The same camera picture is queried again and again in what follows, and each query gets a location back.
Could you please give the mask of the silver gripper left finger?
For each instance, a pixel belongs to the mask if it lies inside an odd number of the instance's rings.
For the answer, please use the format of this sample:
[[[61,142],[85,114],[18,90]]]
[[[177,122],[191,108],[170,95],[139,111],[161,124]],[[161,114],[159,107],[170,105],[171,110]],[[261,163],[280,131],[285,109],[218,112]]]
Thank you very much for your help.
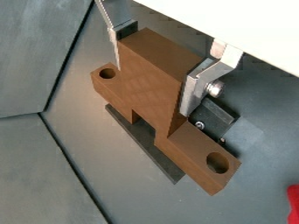
[[[107,32],[117,56],[117,66],[121,67],[118,41],[138,32],[138,22],[133,19],[127,0],[95,0],[95,2],[107,23]]]

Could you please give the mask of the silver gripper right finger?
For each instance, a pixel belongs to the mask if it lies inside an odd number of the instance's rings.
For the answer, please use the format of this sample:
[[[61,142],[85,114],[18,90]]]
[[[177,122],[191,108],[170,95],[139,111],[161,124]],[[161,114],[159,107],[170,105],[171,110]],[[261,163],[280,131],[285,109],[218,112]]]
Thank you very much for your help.
[[[181,99],[181,113],[185,116],[190,116],[206,95],[214,98],[221,96],[225,84],[219,78],[237,68],[243,51],[214,39],[210,55],[213,59],[206,58],[186,77]]]

